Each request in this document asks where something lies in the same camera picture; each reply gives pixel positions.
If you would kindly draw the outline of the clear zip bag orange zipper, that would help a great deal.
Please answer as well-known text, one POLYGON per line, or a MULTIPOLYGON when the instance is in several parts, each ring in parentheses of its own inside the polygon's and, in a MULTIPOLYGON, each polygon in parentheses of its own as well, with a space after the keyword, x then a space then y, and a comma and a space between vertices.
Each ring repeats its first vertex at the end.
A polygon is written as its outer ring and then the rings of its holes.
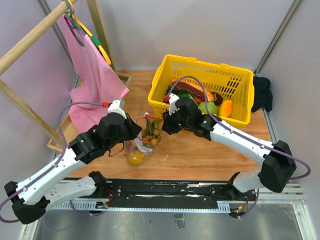
POLYGON ((142 127, 134 140, 124 143, 128 163, 137 167, 142 164, 162 144, 168 135, 162 130, 164 120, 145 112, 142 117, 136 119, 135 123, 142 127))

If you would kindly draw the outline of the brown longan bunch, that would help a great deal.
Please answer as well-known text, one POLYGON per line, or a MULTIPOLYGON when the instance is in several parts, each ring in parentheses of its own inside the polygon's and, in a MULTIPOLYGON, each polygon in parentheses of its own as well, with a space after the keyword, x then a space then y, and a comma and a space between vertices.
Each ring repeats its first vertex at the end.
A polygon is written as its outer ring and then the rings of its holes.
POLYGON ((139 136, 139 139, 142 141, 142 145, 149 149, 159 147, 161 141, 165 137, 165 133, 162 130, 164 121, 160 118, 148 115, 143 119, 145 120, 145 125, 141 131, 141 136, 139 136))

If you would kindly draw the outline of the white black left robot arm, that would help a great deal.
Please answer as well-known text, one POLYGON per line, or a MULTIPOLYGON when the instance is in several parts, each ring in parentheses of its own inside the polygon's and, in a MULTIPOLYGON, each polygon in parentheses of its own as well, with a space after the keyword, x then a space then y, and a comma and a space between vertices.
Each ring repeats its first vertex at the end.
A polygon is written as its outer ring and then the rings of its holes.
POLYGON ((93 171, 88 176, 64 185, 58 183, 74 171, 102 157, 117 144, 134 140, 142 128, 129 114, 109 113, 99 124, 80 133, 58 158, 21 182, 5 186, 16 221, 24 225, 40 219, 53 207, 79 197, 101 198, 107 193, 104 176, 93 171))

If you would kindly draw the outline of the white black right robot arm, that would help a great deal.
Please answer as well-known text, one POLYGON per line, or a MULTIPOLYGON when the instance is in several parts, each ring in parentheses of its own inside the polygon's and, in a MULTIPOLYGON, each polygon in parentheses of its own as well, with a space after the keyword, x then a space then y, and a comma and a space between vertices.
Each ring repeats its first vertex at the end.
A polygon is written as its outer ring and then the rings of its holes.
POLYGON ((220 117, 202 114, 189 98, 175 98, 162 117, 162 130, 169 135, 187 130, 200 138, 224 144, 258 164, 252 171, 233 174, 221 192, 223 197, 238 200, 244 193, 260 188, 281 193, 296 171, 286 142, 262 140, 232 127, 220 117))

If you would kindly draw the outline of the green watermelon slice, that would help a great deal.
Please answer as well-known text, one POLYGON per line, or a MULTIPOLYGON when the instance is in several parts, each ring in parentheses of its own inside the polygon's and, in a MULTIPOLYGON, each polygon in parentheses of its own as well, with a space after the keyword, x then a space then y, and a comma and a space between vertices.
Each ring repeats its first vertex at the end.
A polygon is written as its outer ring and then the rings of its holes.
POLYGON ((179 98, 182 99, 182 98, 189 98, 193 101, 195 101, 195 99, 193 98, 193 96, 190 94, 190 93, 187 93, 187 92, 181 92, 179 94, 179 98))

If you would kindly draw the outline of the green cabbage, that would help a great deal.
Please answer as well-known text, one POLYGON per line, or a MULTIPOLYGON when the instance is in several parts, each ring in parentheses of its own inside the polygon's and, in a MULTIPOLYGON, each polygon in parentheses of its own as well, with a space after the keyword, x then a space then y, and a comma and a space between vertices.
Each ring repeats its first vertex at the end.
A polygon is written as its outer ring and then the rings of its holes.
POLYGON ((207 114, 207 110, 209 110, 209 112, 212 115, 216 115, 218 112, 218 109, 214 102, 206 103, 205 101, 203 101, 198 105, 198 109, 201 111, 202 114, 207 114))

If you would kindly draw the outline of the brown glazed hot dog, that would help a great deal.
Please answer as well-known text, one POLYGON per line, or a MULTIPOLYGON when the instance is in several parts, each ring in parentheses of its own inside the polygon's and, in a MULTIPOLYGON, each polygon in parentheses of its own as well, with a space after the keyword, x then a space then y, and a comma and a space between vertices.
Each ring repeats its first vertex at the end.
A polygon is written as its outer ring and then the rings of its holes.
POLYGON ((208 102, 215 101, 215 97, 208 90, 203 90, 200 85, 185 80, 179 81, 174 89, 177 89, 181 92, 187 92, 198 99, 202 99, 203 101, 205 100, 205 97, 207 98, 208 102))

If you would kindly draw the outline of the orange yellow mango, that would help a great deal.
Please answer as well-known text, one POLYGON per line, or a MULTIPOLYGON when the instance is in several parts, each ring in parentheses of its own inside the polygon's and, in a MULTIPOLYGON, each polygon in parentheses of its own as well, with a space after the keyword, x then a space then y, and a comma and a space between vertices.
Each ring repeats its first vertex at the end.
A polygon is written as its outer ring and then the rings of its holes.
POLYGON ((220 105, 219 113, 218 115, 220 117, 228 118, 231 116, 233 111, 233 101, 228 99, 222 102, 220 105))

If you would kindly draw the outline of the pink shirt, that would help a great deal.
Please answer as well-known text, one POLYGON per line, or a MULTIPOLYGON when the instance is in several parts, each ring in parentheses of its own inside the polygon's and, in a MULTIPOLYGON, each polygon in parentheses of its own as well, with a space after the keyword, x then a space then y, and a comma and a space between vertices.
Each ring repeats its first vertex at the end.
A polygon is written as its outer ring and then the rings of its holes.
MULTIPOLYGON (((91 38, 73 28, 66 14, 59 20, 75 72, 83 80, 81 86, 69 92, 72 101, 101 104, 123 98, 129 89, 108 65, 91 38)), ((68 111, 79 133, 88 131, 108 114, 107 108, 87 103, 73 105, 68 111)))

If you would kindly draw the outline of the yellow plastic shopping basket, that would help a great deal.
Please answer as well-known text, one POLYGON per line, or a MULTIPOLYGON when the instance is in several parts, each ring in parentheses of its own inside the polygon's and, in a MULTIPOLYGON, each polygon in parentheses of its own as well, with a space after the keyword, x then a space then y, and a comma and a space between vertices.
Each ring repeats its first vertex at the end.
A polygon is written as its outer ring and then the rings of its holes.
POLYGON ((222 118, 227 123, 235 128, 242 128, 250 123, 255 95, 254 74, 251 70, 173 54, 165 55, 153 77, 147 98, 156 117, 161 118, 169 108, 169 105, 164 103, 164 97, 168 87, 172 85, 172 80, 184 76, 197 78, 206 90, 218 93, 224 100, 233 102, 231 115, 222 118))

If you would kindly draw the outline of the wooden clothes rack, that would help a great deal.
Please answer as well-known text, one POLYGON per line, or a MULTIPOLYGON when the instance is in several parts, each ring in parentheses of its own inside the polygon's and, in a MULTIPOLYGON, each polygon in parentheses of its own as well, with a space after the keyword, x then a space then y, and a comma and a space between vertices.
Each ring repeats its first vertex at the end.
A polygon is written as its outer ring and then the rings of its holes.
MULTIPOLYGON (((45 14, 36 0, 3 0, 0 3, 0 53, 7 53, 45 14)), ((77 75, 53 29, 41 36, 1 79, 47 124, 57 119, 70 102, 77 75)), ((0 164, 39 165, 50 160, 48 136, 4 97, 0 99, 0 164)))

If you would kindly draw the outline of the black cloth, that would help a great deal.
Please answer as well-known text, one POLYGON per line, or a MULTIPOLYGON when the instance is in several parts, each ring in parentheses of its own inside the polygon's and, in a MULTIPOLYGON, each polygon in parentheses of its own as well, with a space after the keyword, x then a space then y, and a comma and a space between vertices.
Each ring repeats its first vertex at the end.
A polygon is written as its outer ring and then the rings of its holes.
POLYGON ((273 108, 273 94, 270 80, 266 77, 254 76, 253 86, 254 101, 251 112, 254 113, 262 108, 270 112, 273 108))

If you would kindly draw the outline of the grey clothes hanger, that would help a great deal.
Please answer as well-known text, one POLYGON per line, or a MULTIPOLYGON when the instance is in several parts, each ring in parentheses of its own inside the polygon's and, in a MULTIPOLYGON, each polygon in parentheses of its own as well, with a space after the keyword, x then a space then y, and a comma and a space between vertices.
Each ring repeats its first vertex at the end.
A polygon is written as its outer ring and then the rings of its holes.
POLYGON ((64 0, 64 2, 66 3, 68 10, 65 12, 66 14, 66 18, 69 21, 68 26, 71 27, 71 33, 73 34, 73 36, 75 37, 76 41, 82 46, 85 47, 85 44, 78 38, 78 36, 76 35, 75 30, 78 30, 83 36, 86 35, 86 32, 84 31, 84 29, 80 26, 79 23, 77 23, 76 21, 76 15, 75 15, 75 9, 71 3, 70 0, 64 0))

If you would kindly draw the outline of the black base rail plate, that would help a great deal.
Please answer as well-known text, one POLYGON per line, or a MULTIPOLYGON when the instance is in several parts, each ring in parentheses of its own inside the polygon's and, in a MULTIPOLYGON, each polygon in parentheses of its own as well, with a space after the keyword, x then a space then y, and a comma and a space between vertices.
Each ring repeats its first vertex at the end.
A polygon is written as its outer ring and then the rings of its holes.
POLYGON ((226 181, 107 179, 105 192, 80 199, 107 199, 113 208, 150 210, 213 210, 218 202, 253 202, 255 191, 237 191, 226 181))

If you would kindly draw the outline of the aluminium frame post left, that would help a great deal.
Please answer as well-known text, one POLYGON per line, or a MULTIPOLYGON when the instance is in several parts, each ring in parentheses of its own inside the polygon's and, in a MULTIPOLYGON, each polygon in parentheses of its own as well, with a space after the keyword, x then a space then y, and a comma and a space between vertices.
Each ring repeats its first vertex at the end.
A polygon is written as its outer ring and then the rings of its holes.
POLYGON ((69 81, 73 82, 74 87, 78 87, 80 84, 80 78, 75 73, 71 55, 63 33, 59 27, 59 23, 57 21, 54 22, 50 29, 52 31, 52 34, 54 35, 55 41, 57 42, 57 47, 54 48, 56 53, 55 60, 57 62, 57 65, 61 67, 61 71, 64 74, 68 75, 69 77, 73 77, 73 80, 69 81))

